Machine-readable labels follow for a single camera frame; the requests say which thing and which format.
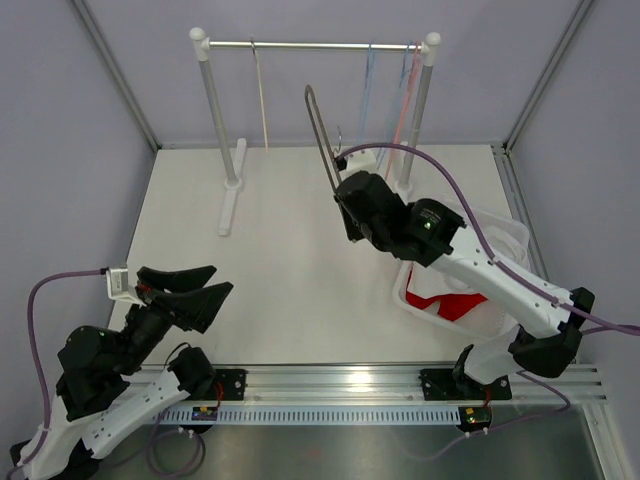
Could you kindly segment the red t shirt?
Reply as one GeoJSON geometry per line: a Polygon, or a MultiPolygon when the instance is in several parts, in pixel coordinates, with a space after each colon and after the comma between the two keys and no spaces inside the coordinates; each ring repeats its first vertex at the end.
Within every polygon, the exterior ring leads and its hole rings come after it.
{"type": "Polygon", "coordinates": [[[405,294],[407,303],[418,310],[438,305],[437,315],[450,322],[455,322],[477,306],[487,301],[487,298],[479,293],[474,294],[443,294],[429,298],[423,298],[412,292],[405,294]]]}

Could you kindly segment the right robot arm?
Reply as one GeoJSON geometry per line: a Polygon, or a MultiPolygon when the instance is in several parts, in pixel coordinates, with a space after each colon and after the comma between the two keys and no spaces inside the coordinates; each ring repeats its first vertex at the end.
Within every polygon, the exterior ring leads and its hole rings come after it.
{"type": "Polygon", "coordinates": [[[507,333],[463,350],[452,372],[460,395],[474,397],[520,371],[557,378],[576,357],[581,327],[595,301],[588,289],[554,286],[503,255],[486,252],[467,219],[433,199],[406,204],[377,174],[351,175],[334,198],[349,235],[454,277],[516,321],[507,333]]]}

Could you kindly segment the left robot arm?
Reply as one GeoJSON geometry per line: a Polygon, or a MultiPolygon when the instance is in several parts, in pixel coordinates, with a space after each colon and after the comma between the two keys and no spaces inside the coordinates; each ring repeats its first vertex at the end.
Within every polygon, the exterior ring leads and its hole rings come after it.
{"type": "Polygon", "coordinates": [[[114,402],[130,388],[129,377],[172,328],[205,333],[233,289],[211,284],[216,269],[180,271],[141,268],[137,282],[125,267],[99,270],[107,295],[130,309],[120,330],[83,325],[58,353],[62,374],[55,389],[41,388],[44,419],[34,437],[10,449],[6,476],[27,479],[88,479],[124,439],[182,400],[219,392],[216,371],[199,347],[186,346],[141,392],[114,402]]]}

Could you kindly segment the white t shirt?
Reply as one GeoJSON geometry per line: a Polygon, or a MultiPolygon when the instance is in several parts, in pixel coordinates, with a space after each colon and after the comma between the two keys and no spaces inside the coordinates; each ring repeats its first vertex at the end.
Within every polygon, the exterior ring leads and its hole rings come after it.
{"type": "MultiPolygon", "coordinates": [[[[483,226],[482,231],[494,252],[500,253],[524,269],[530,270],[527,242],[522,243],[513,237],[510,231],[505,231],[494,225],[483,226]]],[[[408,282],[407,292],[427,299],[446,294],[471,295],[477,293],[477,290],[448,274],[415,264],[408,282]]]]}

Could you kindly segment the silver hanger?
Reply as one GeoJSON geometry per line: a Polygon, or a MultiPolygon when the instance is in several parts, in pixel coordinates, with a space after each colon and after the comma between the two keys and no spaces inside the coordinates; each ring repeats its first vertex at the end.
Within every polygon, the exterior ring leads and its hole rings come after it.
{"type": "Polygon", "coordinates": [[[317,104],[315,92],[311,85],[305,86],[304,100],[315,136],[315,141],[319,149],[320,158],[323,162],[331,190],[333,193],[336,193],[337,187],[342,182],[341,173],[346,169],[347,160],[340,154],[340,151],[335,151],[331,146],[331,142],[317,104]]]}

